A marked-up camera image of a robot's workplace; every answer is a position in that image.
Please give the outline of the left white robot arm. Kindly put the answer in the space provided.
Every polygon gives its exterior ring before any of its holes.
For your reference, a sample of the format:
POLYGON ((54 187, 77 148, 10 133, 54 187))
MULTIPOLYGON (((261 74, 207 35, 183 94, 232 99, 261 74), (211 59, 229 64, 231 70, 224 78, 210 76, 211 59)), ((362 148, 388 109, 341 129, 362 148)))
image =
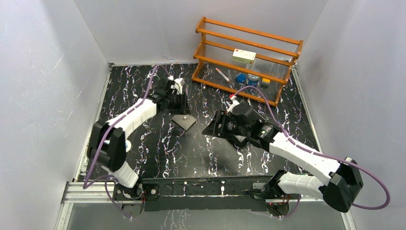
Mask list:
POLYGON ((130 199, 140 198, 143 187, 137 183, 139 176, 126 161, 126 141, 139 126, 160 112, 190 114, 184 84, 184 78, 160 79, 158 87, 135 105, 107 122, 98 121, 93 125, 87 150, 90 167, 101 166, 125 187, 124 193, 130 199))

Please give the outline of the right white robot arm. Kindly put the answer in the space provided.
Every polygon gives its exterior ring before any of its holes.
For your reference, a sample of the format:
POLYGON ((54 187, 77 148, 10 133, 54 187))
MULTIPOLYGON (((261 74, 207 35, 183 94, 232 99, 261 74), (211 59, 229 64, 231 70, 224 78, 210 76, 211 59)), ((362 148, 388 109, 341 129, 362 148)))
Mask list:
POLYGON ((286 136, 275 122, 268 121, 246 104, 232 106, 227 111, 217 110, 202 134, 223 139, 245 137, 253 146, 281 156, 308 172, 277 171, 260 189, 271 198, 283 198, 288 194, 311 196, 324 200, 339 212, 348 212, 363 187, 354 160, 346 158, 339 162, 317 156, 313 149, 305 150, 286 136))

